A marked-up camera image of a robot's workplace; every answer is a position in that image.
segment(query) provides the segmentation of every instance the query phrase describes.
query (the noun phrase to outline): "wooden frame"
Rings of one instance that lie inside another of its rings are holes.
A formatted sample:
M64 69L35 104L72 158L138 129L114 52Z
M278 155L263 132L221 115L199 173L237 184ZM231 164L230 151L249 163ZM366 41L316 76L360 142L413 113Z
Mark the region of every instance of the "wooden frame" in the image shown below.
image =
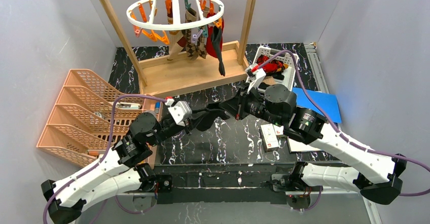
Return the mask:
M172 61L167 61L167 56L138 61L110 1L100 0L128 57L136 68L140 93L159 97L194 92L246 79L244 70L249 64L245 58L245 48L255 2L256 0L246 2L240 43L235 41L223 44L223 63L226 69L226 76L223 77L218 73L218 59L211 56L190 61L185 53L179 53Z

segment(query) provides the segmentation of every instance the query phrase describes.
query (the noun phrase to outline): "gray floor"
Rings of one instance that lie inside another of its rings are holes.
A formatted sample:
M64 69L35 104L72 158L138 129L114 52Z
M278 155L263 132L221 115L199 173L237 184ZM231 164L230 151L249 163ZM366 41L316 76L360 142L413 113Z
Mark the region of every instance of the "gray floor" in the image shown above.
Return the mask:
M139 201L136 207L131 196L120 196L120 201L129 210L146 208L149 198ZM100 209L97 204L84 212L77 222L87 224ZM205 224L262 224L262 223L370 223L363 198L359 194L324 194L318 205L305 213L275 206L269 203L178 203L156 205L146 214L128 214L121 210L114 199L109 199L95 223L205 223Z

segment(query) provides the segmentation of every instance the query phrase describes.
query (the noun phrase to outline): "white wall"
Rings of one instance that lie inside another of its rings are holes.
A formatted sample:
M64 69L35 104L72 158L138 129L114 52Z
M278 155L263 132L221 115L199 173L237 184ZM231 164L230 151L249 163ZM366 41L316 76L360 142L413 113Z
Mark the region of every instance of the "white wall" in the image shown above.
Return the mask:
M430 164L430 0L340 0L318 42L344 130L378 150ZM409 164L403 192L430 188ZM430 223L430 197L378 206L384 223Z
M40 184L77 170L35 146L68 70L107 79L115 51L90 0L0 0L2 223L42 223Z
M91 0L117 47L122 47L99 0ZM125 12L138 0L110 0L132 46L161 46L146 37L136 38ZM221 0L225 10L224 41L240 39L246 0ZM315 42L321 33L338 0L257 0L248 43ZM180 5L184 11L183 1ZM167 24L164 2L159 2L156 21ZM141 19L138 9L135 15Z

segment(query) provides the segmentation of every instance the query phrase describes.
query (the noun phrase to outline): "blue sheet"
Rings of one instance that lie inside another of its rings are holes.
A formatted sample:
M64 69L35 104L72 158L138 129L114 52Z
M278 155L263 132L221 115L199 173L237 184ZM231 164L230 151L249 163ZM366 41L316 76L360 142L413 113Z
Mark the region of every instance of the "blue sheet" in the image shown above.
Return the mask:
M293 92L297 94L297 106L310 108L319 114L323 115L316 107L308 100L301 88L293 88ZM335 123L341 123L339 105L335 95L322 92L307 90L310 97L318 104Z

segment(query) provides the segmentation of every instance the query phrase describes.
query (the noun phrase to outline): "perforated plastic basket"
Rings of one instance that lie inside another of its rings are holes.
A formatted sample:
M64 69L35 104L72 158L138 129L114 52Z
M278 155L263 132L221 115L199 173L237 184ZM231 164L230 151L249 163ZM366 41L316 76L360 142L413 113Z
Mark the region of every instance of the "perforated plastic basket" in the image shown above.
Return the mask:
M96 159L87 154L88 149L104 150L107 146L112 111L110 102L120 95L124 94L93 71L70 70L37 147L81 167L88 165ZM156 103L142 98L125 98L121 102L139 103L142 109L115 110L113 142L127 133L128 126L142 111L153 109Z
M263 46L259 46L258 50L257 50L257 54L254 57L253 63L257 62L257 59L261 56L261 55L265 55L269 58L271 58L273 55L275 55L277 52L279 52L280 50L277 49L272 49L272 48L267 48L267 47L263 47ZM276 58L276 60L282 61L283 63L288 64L288 68L286 70L284 70L282 72L282 75L284 75L284 79L281 80L275 80L276 83L278 84L283 84L285 85L289 90L293 89L293 85L294 85L294 78L296 76L296 70L294 69L294 63L293 63L293 59L291 58L291 56L286 53L282 56L278 56Z

